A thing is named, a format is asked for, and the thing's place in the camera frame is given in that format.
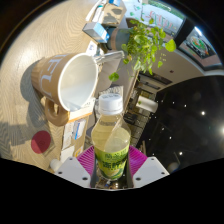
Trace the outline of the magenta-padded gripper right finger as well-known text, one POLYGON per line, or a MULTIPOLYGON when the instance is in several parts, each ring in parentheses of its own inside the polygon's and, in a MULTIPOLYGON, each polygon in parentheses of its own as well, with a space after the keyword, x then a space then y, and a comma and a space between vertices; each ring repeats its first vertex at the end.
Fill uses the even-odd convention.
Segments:
POLYGON ((129 147, 127 163, 127 184, 129 188, 143 187, 168 174, 169 172, 156 157, 147 157, 133 146, 129 147))

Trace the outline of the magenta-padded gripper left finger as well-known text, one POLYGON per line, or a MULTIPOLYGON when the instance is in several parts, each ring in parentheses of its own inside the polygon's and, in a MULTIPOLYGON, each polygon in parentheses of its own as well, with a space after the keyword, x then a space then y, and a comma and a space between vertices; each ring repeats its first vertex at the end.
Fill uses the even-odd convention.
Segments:
POLYGON ((54 174, 78 186, 91 188, 96 180, 95 163, 94 147, 91 146, 78 157, 68 157, 54 174))

